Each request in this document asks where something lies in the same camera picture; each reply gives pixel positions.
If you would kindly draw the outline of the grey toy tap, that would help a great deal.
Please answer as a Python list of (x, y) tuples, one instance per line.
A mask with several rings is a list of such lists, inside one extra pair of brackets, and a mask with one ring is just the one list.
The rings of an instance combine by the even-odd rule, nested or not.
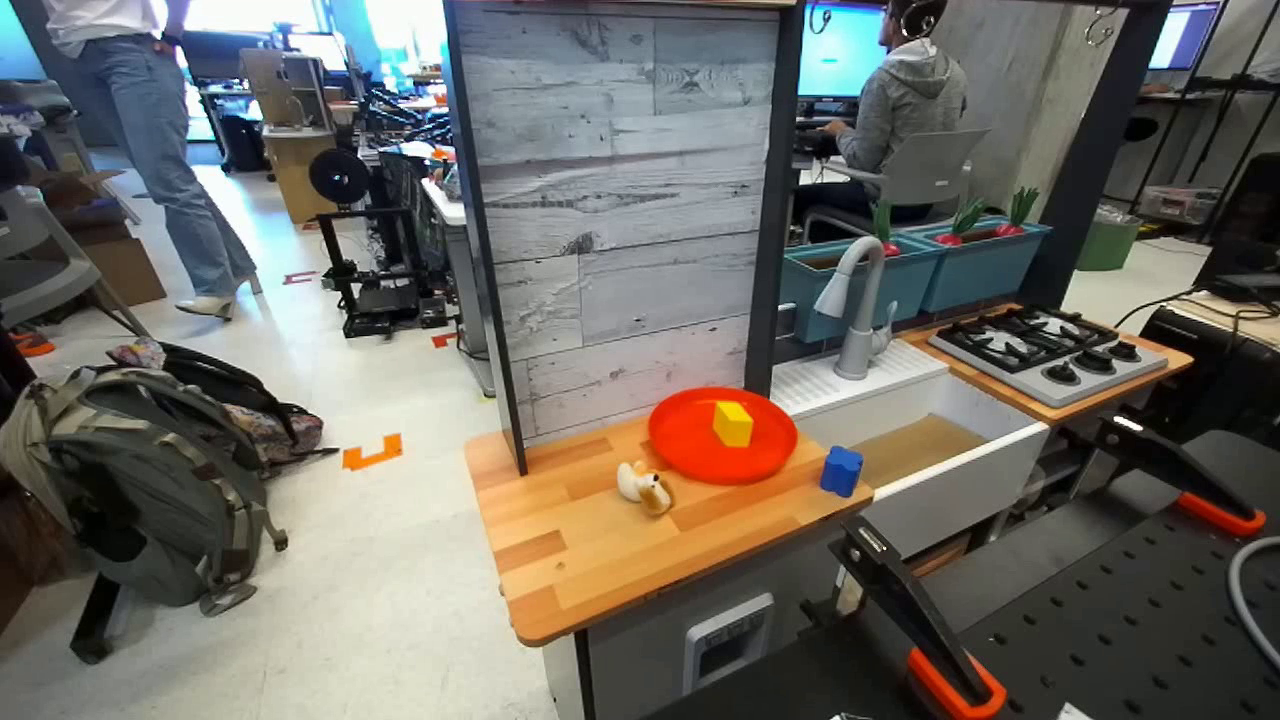
[(891, 329), (876, 331), (872, 327), (876, 302), (879, 297), (884, 274), (886, 252), (883, 243), (874, 236), (855, 240), (840, 258), (833, 275), (818, 295), (814, 309), (817, 313), (840, 319), (847, 304), (852, 273), (858, 265), (867, 265), (867, 277), (861, 290), (861, 300), (855, 316), (846, 329), (840, 354), (835, 360), (833, 372), (846, 380), (861, 380), (867, 377), (870, 360), (883, 352), (890, 343)]

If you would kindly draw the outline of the orange plate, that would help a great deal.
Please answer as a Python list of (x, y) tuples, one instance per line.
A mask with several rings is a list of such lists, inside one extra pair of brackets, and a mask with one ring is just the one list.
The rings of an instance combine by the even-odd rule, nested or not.
[[(716, 401), (741, 402), (754, 418), (751, 443), (727, 448), (712, 429)], [(690, 480), (748, 486), (774, 475), (792, 456), (797, 428), (767, 397), (733, 387), (684, 389), (662, 400), (648, 420), (653, 452)]]

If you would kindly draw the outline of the yellow block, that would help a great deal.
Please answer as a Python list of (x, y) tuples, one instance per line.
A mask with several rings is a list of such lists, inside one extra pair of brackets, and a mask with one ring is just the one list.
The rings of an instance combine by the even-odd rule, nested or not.
[(746, 448), (753, 442), (754, 418), (736, 401), (716, 401), (712, 429), (727, 448)]

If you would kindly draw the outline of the white and tan toy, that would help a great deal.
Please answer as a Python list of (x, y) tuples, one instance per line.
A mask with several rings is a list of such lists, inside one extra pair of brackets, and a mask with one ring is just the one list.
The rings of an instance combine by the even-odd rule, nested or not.
[(675, 505), (663, 477), (643, 460), (620, 462), (614, 484), (625, 500), (639, 505), (650, 516), (662, 516)]

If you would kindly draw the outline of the toy kitchen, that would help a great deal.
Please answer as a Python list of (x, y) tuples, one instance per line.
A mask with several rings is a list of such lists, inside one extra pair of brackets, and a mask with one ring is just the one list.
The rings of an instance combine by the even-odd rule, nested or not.
[[(557, 720), (639, 720), (787, 643), (873, 498), (824, 492), (832, 446), (795, 421), (748, 486), (681, 477), (648, 437), (684, 389), (772, 401), (804, 9), (445, 0), (500, 414), (466, 460)], [(672, 491), (662, 516), (616, 489), (637, 460)]]

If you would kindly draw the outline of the teal planter box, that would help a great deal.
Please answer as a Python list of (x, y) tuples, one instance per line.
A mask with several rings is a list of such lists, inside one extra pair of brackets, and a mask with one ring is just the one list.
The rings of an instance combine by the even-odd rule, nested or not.
[(1007, 223), (1006, 217), (982, 217), (960, 245), (937, 242), (951, 232), (950, 222), (905, 229), (906, 237), (941, 251), (922, 300), (924, 313), (942, 313), (1018, 292), (1053, 228), (1024, 222), (1020, 232), (1001, 234), (998, 229)]
[[(942, 258), (941, 249), (905, 234), (895, 234), (892, 243), (899, 249), (899, 255), (886, 258), (872, 318), (876, 329), (887, 323), (895, 324), (910, 319), (920, 311), (931, 278)], [(780, 301), (795, 305), (795, 340), (804, 343), (824, 343), (841, 341), (845, 337), (845, 331), (852, 323), (861, 301), (867, 263), (859, 263), (851, 274), (841, 319), (815, 310), (815, 301), (835, 277), (838, 260), (850, 245), (852, 241), (845, 240), (791, 247), (785, 251)]]

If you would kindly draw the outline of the blue block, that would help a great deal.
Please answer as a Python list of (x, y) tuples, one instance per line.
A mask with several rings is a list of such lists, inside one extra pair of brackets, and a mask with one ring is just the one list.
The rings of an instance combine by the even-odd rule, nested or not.
[(861, 475), (864, 457), (858, 451), (832, 446), (822, 468), (819, 486), (831, 495), (851, 498)]

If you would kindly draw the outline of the black 3D printer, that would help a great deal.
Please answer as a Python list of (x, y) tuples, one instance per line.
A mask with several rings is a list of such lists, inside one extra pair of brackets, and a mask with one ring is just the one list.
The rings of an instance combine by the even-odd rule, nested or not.
[(315, 222), (330, 263), (321, 283), (339, 295), (347, 340), (449, 323), (447, 260), (428, 241), (419, 187), (425, 169), (398, 147), (375, 160), (325, 149), (308, 164), (311, 186), (335, 206)]

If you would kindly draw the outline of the white toy sink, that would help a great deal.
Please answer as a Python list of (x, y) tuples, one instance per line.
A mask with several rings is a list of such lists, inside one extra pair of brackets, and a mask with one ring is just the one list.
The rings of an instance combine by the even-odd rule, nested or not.
[(910, 557), (1010, 509), (1050, 428), (982, 392), (902, 340), (867, 377), (835, 373), (836, 356), (776, 365), (771, 400), (818, 445), (861, 454), (864, 515)]

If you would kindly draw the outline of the grey office chair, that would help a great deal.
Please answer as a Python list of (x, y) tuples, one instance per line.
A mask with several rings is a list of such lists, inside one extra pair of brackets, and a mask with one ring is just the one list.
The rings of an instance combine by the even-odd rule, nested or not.
[(892, 232), (936, 225), (969, 197), (972, 154), (989, 132), (979, 128), (913, 135), (878, 172), (832, 161), (820, 167), (863, 187), (872, 206), (886, 208)]

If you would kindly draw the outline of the monitor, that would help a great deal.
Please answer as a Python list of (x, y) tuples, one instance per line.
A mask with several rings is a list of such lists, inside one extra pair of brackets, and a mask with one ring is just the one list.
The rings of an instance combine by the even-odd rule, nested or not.
[(1148, 70), (1190, 70), (1201, 59), (1222, 0), (1174, 3), (1165, 17)]
[(883, 3), (810, 0), (806, 4), (797, 97), (852, 101), (887, 55), (879, 42)]

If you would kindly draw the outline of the person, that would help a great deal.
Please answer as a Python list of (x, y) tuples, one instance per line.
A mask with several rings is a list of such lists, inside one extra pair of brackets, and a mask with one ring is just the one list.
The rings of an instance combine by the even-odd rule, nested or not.
[[(881, 174), (914, 135), (951, 132), (966, 109), (961, 65), (932, 40), (948, 0), (890, 0), (879, 31), (884, 60), (864, 83), (852, 126), (835, 119), (820, 127), (850, 170)], [(879, 191), (859, 179), (818, 182), (794, 192), (791, 225), (803, 232), (813, 208), (870, 217)]]
[(131, 159), (193, 293), (175, 309), (223, 322), (247, 284), (260, 293), (250, 251), (187, 159), (189, 113), (177, 50), (191, 0), (42, 0), (52, 45), (82, 78), (99, 115)]

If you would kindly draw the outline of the black clamp with orange grip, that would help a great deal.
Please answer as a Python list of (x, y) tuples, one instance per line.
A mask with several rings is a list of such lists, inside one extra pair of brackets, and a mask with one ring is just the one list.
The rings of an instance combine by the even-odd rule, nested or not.
[(1266, 512), (1231, 489), (1202, 461), (1123, 414), (1101, 416), (1091, 443), (1121, 465), (1135, 468), (1176, 489), (1176, 507), (1228, 536), (1251, 538), (1266, 525)]
[(842, 523), (829, 543), (861, 600), (874, 602), (913, 642), (906, 656), (911, 691), (938, 720), (995, 720), (1009, 693), (946, 623), (900, 552), (865, 518)]

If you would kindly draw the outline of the grey toy stove top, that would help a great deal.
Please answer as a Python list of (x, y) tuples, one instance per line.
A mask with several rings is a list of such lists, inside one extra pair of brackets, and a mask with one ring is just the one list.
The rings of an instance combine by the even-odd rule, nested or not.
[[(1055, 409), (1102, 395), (1129, 380), (1146, 378), (1169, 366), (1167, 357), (1143, 348), (1139, 363), (1117, 363), (1112, 375), (1082, 370), (1071, 357), (1083, 348), (1105, 348), (1126, 341), (1108, 327), (1094, 324), (1078, 313), (1061, 313), (1038, 307), (1015, 307), (1001, 313), (954, 322), (937, 329), (929, 345), (979, 373)], [(1070, 361), (1080, 383), (1061, 386), (1044, 378), (1042, 370), (1052, 364)]]

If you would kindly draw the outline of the black patterned backpack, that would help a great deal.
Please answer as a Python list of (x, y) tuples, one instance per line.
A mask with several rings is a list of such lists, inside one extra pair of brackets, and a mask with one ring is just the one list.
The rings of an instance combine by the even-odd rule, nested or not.
[(321, 445), (324, 421), (306, 407), (280, 401), (243, 368), (186, 346), (137, 337), (106, 351), (119, 366), (163, 370), (219, 402), (252, 441), (271, 469), (325, 457), (337, 447)]

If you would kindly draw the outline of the green bin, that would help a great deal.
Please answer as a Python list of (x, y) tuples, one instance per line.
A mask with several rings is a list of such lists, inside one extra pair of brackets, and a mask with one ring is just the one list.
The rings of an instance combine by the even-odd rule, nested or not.
[(1075, 269), (1078, 272), (1123, 269), (1142, 225), (1143, 220), (1139, 217), (1107, 204), (1098, 205)]

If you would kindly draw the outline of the grey backpack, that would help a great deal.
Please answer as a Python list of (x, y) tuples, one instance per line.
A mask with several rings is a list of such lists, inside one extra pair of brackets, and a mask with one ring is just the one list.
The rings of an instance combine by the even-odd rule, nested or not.
[(269, 471), (229, 411), (154, 369), (82, 366), (33, 380), (0, 425), (0, 466), (93, 566), (155, 603), (209, 618), (251, 598)]

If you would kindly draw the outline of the cardboard box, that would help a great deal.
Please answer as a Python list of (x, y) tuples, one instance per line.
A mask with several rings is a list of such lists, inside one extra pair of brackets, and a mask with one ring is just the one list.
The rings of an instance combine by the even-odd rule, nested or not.
[(113, 290), (127, 305), (136, 306), (165, 299), (166, 292), (142, 242), (127, 227), (125, 206), (109, 192), (108, 182), (123, 173), (37, 169), (31, 183)]

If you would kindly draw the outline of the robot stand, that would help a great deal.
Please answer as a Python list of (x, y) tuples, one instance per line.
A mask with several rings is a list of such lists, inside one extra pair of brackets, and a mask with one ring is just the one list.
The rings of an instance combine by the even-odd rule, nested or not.
[[(924, 579), (1006, 688), (1002, 717), (1280, 720), (1280, 670), (1228, 594), (1243, 541), (1172, 497), (1133, 471)], [(928, 720), (908, 683), (911, 644), (868, 601), (648, 720)]]

